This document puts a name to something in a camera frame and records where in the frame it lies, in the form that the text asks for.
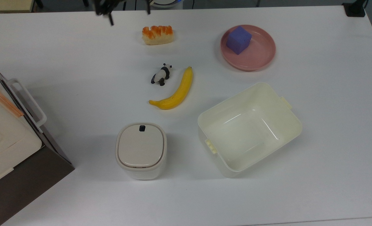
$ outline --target toy bread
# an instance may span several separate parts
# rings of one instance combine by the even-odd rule
[[[147,45],[160,45],[173,41],[173,30],[171,26],[152,26],[143,28],[143,40]]]

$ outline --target toy panda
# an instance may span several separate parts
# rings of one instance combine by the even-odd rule
[[[161,70],[159,70],[159,72],[151,79],[151,84],[159,83],[160,86],[165,85],[164,80],[169,79],[171,69],[172,65],[167,66],[167,64],[164,63]]]

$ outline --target small white container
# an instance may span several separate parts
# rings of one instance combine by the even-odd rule
[[[154,123],[129,124],[117,136],[117,163],[137,180],[159,176],[166,166],[166,152],[166,134]]]
[[[226,177],[234,177],[302,132],[302,123],[267,83],[257,83],[198,117],[199,136]]]

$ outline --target appliance handle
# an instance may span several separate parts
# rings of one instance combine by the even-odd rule
[[[35,125],[37,127],[40,127],[42,126],[45,122],[46,122],[46,115],[44,113],[44,111],[39,107],[38,103],[34,100],[34,98],[31,96],[30,92],[28,92],[27,88],[25,86],[23,86],[18,79],[16,78],[12,78],[10,80],[8,80],[6,82],[7,86],[11,86],[13,85],[14,83],[17,83],[21,86],[21,88],[24,90],[25,94],[27,95],[27,97],[32,101],[32,103],[34,104],[34,106],[38,109],[38,111],[40,112],[41,114],[41,118],[39,119],[39,121],[35,122]]]

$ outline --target container lid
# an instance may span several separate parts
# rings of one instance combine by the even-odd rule
[[[164,135],[157,127],[132,124],[120,134],[117,157],[124,166],[146,168],[160,161],[163,150]]]

